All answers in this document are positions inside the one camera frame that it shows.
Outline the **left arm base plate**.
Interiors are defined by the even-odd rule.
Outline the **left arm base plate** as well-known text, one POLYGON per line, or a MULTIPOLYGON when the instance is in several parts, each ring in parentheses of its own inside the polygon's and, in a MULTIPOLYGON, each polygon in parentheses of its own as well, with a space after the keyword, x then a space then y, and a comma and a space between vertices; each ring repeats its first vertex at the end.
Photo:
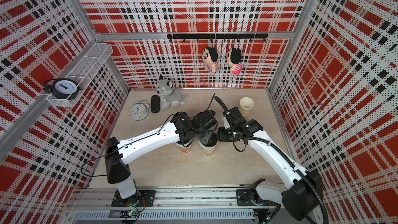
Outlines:
POLYGON ((155 199, 155 190, 137 190, 136 194, 123 199, 120 192, 117 190, 112 204, 112 207, 152 207, 155 199))

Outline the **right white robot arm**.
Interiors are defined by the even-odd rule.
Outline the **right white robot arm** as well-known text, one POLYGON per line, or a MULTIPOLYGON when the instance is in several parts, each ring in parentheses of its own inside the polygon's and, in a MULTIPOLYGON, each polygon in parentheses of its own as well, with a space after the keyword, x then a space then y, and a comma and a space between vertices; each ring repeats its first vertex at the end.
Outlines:
POLYGON ((221 142, 243 141, 257 151, 274 169, 283 185, 262 181, 255 185, 260 200, 270 200, 285 207, 296 220, 309 219, 309 214, 320 207, 322 222, 329 223, 323 202, 323 182, 317 170, 308 170, 289 157, 270 138, 256 120, 246 120, 237 107, 223 112, 224 127, 218 129, 221 142))

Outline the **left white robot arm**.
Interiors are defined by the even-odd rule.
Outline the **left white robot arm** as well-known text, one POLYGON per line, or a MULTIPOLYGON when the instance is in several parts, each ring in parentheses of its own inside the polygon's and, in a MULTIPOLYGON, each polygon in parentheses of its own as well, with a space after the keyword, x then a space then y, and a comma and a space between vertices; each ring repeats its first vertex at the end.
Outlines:
POLYGON ((142 135, 121 141, 110 138, 104 159, 107 181, 117 188, 112 206, 136 204, 143 198, 129 168, 129 164, 140 156, 168 144, 189 148, 196 140, 205 147, 216 146, 218 121, 215 115, 212 110, 205 110, 194 117, 178 112, 161 127, 142 135))

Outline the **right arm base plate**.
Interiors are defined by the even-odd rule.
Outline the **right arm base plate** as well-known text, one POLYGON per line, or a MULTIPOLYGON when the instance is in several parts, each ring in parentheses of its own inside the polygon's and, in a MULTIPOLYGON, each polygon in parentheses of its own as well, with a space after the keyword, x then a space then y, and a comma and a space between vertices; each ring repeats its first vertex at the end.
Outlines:
POLYGON ((277 206, 278 203, 261 200, 260 197, 250 189, 236 190, 236 201, 238 206, 277 206))

